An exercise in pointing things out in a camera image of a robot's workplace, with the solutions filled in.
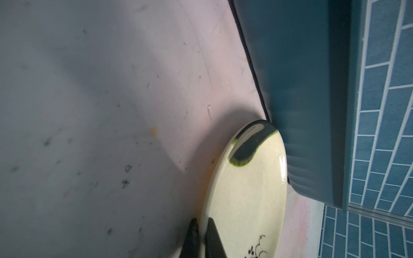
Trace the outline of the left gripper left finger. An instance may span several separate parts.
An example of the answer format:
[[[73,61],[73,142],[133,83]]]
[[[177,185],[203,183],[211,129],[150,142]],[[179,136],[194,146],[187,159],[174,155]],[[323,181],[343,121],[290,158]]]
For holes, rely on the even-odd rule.
[[[189,223],[179,258],[198,258],[200,251],[200,233],[196,218]]]

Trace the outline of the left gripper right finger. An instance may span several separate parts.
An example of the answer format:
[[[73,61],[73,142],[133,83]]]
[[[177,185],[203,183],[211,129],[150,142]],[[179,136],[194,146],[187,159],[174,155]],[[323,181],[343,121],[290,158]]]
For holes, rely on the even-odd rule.
[[[205,257],[206,258],[227,258],[223,244],[219,237],[215,222],[212,218],[208,219],[205,234]]]

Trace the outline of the cream plate black patch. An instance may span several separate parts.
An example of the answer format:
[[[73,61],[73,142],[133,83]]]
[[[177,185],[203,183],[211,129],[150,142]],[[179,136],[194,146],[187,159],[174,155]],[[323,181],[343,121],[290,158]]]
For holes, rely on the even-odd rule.
[[[227,258],[273,258],[281,239],[287,196],[287,156],[276,127],[256,120],[234,135],[220,156],[200,221],[205,258],[208,219]]]

